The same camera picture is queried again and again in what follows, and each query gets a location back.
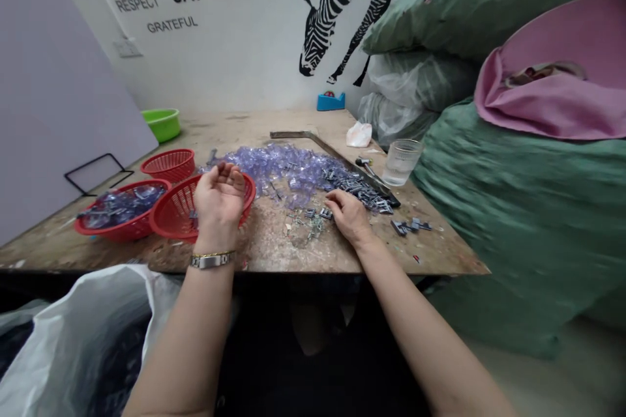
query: wooden table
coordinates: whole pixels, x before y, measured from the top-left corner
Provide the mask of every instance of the wooden table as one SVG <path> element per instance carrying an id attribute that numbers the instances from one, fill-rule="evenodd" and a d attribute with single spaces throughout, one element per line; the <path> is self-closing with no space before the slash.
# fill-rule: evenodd
<path id="1" fill-rule="evenodd" d="M 372 158 L 374 171 L 381 175 L 386 155 L 377 144 L 372 142 L 368 149 L 346 146 L 346 131 L 354 122 L 347 111 L 293 110 L 218 115 L 181 113 L 181 135 L 161 145 L 155 152 L 190 148 L 196 152 L 196 164 L 203 164 L 213 147 L 218 148 L 218 156 L 221 156 L 241 146 L 261 147 L 279 142 L 269 139 L 272 130 L 312 130 L 351 161 L 358 156 Z M 308 139 L 280 141 L 321 151 Z M 367 152 L 372 149 L 379 152 Z M 140 164 L 141 161 L 130 167 L 135 174 L 123 184 L 147 179 L 147 175 L 139 171 Z M 102 193 L 113 181 L 115 177 L 92 192 Z M 489 273 L 470 247 L 411 182 L 393 192 L 402 206 L 392 216 L 371 216 L 370 223 L 408 274 L 457 276 Z M 323 197 L 323 193 L 318 193 L 309 206 L 322 208 Z M 0 270 L 85 272 L 136 258 L 147 263 L 152 270 L 185 271 L 192 251 L 189 244 L 157 235 L 116 244 L 105 238 L 77 234 L 73 226 L 74 216 L 92 200 L 79 198 L 0 248 Z M 361 272 L 354 250 L 333 222 L 325 221 L 320 237 L 308 240 L 309 228 L 294 223 L 288 217 L 290 213 L 282 204 L 276 204 L 268 197 L 254 202 L 248 222 L 240 230 L 240 268 L 246 265 L 251 272 Z M 433 230 L 420 230 L 417 234 L 408 233 L 404 238 L 399 237 L 390 221 L 411 220 L 412 217 L 430 222 Z M 421 263 L 415 261 L 414 255 L 419 256 Z"/>

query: wrist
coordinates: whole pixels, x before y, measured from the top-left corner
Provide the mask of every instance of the wrist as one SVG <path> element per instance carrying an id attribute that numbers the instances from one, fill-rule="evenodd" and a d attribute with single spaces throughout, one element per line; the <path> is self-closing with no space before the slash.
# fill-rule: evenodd
<path id="1" fill-rule="evenodd" d="M 379 243 L 380 238 L 372 232 L 370 236 L 357 239 L 352 246 L 357 252 L 357 255 L 361 257 L 361 255 L 364 255 L 374 249 Z"/>
<path id="2" fill-rule="evenodd" d="M 195 254 L 213 254 L 234 251 L 237 247 L 237 229 L 201 227 L 194 246 Z"/>

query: pink cloth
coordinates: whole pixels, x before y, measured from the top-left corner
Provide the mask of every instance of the pink cloth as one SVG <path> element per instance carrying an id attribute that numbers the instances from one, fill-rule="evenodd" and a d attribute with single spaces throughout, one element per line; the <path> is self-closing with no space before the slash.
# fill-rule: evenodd
<path id="1" fill-rule="evenodd" d="M 503 82 L 570 61 L 587 80 L 557 74 L 514 89 Z M 487 122 L 557 139 L 626 137 L 626 0 L 576 0 L 519 29 L 484 62 L 474 94 Z"/>

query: glass of water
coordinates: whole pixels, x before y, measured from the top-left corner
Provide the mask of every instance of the glass of water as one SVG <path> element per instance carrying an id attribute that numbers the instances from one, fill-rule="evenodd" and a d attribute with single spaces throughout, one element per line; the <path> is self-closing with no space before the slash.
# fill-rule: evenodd
<path id="1" fill-rule="evenodd" d="M 383 182 L 388 186 L 403 186 L 417 165 L 424 145 L 417 140 L 396 140 L 389 147 Z"/>

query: green bowl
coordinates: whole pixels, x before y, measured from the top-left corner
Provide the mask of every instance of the green bowl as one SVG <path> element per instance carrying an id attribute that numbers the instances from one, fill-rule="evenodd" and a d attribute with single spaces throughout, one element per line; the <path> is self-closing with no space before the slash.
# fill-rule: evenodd
<path id="1" fill-rule="evenodd" d="M 178 109 L 150 109 L 142 111 L 142 114 L 159 143 L 167 142 L 181 133 Z"/>

